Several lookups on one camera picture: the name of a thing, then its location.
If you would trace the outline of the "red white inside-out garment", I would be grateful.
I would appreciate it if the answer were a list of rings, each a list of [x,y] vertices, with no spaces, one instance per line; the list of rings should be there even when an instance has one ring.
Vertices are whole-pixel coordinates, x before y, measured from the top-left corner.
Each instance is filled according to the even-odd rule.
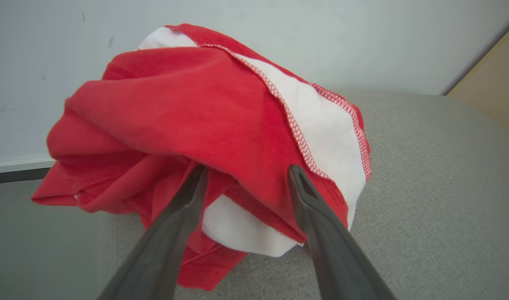
[[[209,168],[202,222],[179,285],[212,290],[248,253],[278,258],[306,241],[289,195],[304,169],[350,228],[371,176],[359,108],[197,25],[168,25],[116,56],[65,102],[47,147],[40,205],[137,213],[149,228],[196,165]]]

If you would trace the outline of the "beige wooden panel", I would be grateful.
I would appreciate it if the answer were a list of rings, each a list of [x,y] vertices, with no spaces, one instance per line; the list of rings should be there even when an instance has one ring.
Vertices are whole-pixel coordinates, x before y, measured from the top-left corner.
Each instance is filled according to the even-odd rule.
[[[509,30],[447,93],[509,133]]]

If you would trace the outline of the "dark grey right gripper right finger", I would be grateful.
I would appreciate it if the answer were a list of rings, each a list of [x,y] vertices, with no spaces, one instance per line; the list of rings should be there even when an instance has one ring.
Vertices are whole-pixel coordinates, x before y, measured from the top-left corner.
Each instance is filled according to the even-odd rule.
[[[302,167],[287,182],[298,228],[307,236],[321,300],[396,300]]]

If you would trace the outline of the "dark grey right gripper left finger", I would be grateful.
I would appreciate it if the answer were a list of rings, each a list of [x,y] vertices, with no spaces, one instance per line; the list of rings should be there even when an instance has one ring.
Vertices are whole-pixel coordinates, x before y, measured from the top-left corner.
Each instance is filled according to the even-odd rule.
[[[97,300],[173,300],[190,234],[199,226],[209,171],[198,165]]]

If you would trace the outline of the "white black wall baseboard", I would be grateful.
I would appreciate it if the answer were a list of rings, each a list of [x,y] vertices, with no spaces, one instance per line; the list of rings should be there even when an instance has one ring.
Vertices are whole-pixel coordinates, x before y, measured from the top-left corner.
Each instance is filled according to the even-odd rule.
[[[0,184],[43,179],[54,163],[49,156],[0,161]]]

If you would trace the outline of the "grey fabric sofa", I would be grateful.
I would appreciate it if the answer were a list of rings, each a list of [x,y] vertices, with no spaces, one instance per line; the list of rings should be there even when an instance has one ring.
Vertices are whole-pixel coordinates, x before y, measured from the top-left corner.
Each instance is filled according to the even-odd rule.
[[[509,134],[445,96],[347,89],[372,177],[351,233],[400,300],[509,300]]]

